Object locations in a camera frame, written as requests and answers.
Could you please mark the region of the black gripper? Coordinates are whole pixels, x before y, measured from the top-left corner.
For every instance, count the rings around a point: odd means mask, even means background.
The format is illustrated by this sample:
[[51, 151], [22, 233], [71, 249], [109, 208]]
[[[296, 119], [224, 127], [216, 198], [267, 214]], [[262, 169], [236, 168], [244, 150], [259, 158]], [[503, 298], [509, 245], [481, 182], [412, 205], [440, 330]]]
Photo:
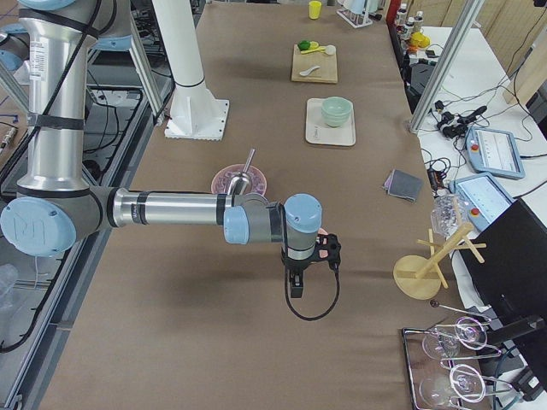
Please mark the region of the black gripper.
[[296, 260], [281, 251], [281, 260], [286, 268], [289, 269], [290, 298], [303, 296], [303, 275], [294, 272], [303, 272], [310, 265], [327, 262], [329, 268], [339, 275], [339, 266], [341, 264], [340, 250], [341, 244], [335, 234], [317, 234], [315, 245], [312, 248], [311, 256]]

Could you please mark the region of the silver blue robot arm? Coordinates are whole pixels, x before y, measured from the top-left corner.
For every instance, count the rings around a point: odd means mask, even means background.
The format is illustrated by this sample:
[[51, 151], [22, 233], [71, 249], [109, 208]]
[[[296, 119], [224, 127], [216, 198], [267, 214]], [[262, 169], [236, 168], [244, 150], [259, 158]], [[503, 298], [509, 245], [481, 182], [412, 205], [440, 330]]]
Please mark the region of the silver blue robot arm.
[[26, 175], [1, 213], [1, 228], [20, 252], [53, 256], [94, 232], [129, 224], [214, 225], [229, 243], [279, 243], [287, 297], [303, 293], [309, 265], [339, 269], [338, 239], [320, 234], [322, 208], [311, 195], [278, 203], [257, 194], [139, 192], [85, 182], [87, 54], [91, 47], [131, 47], [130, 4], [23, 1], [19, 17], [30, 37], [30, 144]]

